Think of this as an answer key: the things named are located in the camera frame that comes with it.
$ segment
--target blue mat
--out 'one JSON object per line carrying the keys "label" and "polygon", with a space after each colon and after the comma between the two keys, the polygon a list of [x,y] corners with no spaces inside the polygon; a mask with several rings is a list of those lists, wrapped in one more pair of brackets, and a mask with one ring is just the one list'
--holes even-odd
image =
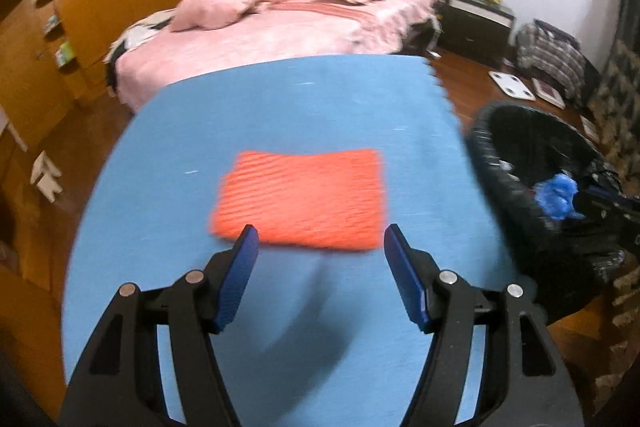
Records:
{"label": "blue mat", "polygon": [[[204,74],[163,89],[105,166],[68,267],[63,350],[70,378],[118,286],[170,285],[229,243],[207,233],[220,177],[243,150],[382,151],[388,222],[471,284],[514,269],[466,156],[458,120],[417,57],[337,55]],[[397,426],[431,337],[409,322],[382,250],[262,247],[236,320],[212,339],[244,427]],[[162,381],[183,420],[162,330]],[[483,339],[459,420],[472,416]]]}

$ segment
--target bed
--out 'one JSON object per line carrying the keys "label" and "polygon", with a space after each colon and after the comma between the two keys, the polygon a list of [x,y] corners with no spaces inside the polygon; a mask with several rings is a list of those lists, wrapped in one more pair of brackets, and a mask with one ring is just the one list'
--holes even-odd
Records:
{"label": "bed", "polygon": [[316,9],[268,9],[217,30],[163,28],[111,57],[110,87],[137,112],[164,86],[213,71],[312,55],[393,54],[425,31],[437,3],[448,2],[380,0],[347,7],[339,0],[299,1]]}
{"label": "bed", "polygon": [[[82,218],[63,301],[67,381],[123,281],[171,284],[228,248],[206,222],[242,151],[379,150],[388,223],[471,284],[513,282],[460,123],[433,75],[419,57],[339,55],[208,73],[160,91],[117,143]],[[482,330],[458,422],[474,415]],[[158,328],[162,391],[171,418],[184,421],[169,337]],[[382,250],[261,245],[234,322],[211,341],[244,427],[397,427],[431,338],[407,318]]]}

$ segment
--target orange towel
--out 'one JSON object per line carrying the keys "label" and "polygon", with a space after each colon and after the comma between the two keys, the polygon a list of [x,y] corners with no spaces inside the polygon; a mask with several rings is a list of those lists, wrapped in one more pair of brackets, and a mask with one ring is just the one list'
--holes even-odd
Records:
{"label": "orange towel", "polygon": [[384,206],[377,151],[243,152],[222,180],[209,230],[236,239],[250,223],[265,243],[372,250],[382,246]]}

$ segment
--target drawer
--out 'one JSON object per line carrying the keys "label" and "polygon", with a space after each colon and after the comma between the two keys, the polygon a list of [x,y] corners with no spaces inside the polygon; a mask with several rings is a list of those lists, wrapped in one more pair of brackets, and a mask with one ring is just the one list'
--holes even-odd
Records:
{"label": "drawer", "polygon": [[85,75],[90,87],[105,85],[106,86],[106,66],[103,61],[98,60],[85,70]]}
{"label": "drawer", "polygon": [[489,66],[500,65],[511,29],[474,13],[449,8],[442,24],[444,48]]}

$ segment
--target trash can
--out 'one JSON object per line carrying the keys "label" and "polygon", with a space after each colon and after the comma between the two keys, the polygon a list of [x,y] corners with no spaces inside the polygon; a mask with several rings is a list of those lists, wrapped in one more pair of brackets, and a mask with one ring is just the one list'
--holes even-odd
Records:
{"label": "trash can", "polygon": [[[589,219],[551,219],[532,189],[565,172],[578,188],[599,180],[603,188],[618,191],[615,171],[574,127],[519,103],[480,109],[466,143],[515,264],[536,282],[536,302],[548,322],[582,309],[624,260],[616,232]],[[513,168],[506,171],[501,160]]]}

